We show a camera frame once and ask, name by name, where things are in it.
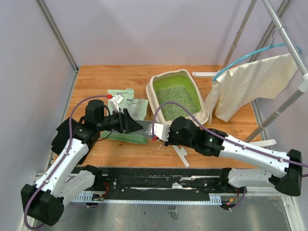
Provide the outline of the metal litter scoop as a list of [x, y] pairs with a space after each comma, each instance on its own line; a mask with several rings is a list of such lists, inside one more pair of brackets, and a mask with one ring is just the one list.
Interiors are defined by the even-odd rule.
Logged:
[[140, 135], [144, 138], [150, 139], [150, 140], [157, 140], [158, 136], [152, 134], [152, 121], [148, 120], [137, 120], [136, 121], [139, 125], [143, 127], [143, 129], [138, 130], [134, 132], [137, 135]]

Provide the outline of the white plastic bag clip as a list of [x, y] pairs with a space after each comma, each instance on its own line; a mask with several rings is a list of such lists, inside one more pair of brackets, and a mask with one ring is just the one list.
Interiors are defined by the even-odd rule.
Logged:
[[190, 164], [189, 164], [189, 162], [186, 159], [186, 156], [188, 155], [186, 149], [183, 148], [183, 147], [178, 147], [176, 145], [173, 145], [172, 147], [175, 150], [175, 152], [178, 154], [179, 158], [181, 159], [181, 161], [183, 162], [185, 167], [189, 167]]

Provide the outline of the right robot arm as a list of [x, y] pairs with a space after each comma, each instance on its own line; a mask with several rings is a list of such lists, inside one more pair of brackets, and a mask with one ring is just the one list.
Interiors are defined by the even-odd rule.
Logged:
[[165, 145], [185, 146], [204, 156], [230, 158], [254, 166], [223, 170], [218, 180], [223, 192], [242, 187], [271, 187], [285, 195], [301, 195], [302, 156], [297, 150], [280, 152], [257, 147], [216, 129], [200, 129], [184, 117], [176, 118], [168, 127]]

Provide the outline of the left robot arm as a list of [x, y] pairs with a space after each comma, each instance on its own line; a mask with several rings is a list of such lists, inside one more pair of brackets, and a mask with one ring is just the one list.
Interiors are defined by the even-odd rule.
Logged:
[[102, 131], [118, 131], [130, 134], [142, 131], [143, 126], [132, 118], [127, 109], [104, 112], [108, 107], [100, 96], [85, 99], [85, 115], [76, 122], [72, 116], [58, 127], [58, 134], [52, 141], [53, 151], [58, 157], [51, 167], [33, 185], [21, 189], [24, 210], [24, 224], [29, 230], [37, 230], [29, 224], [33, 218], [41, 225], [53, 226], [61, 218], [65, 207], [84, 190], [107, 191], [102, 171], [87, 165], [73, 178], [69, 178], [75, 166], [83, 160], [98, 141]]

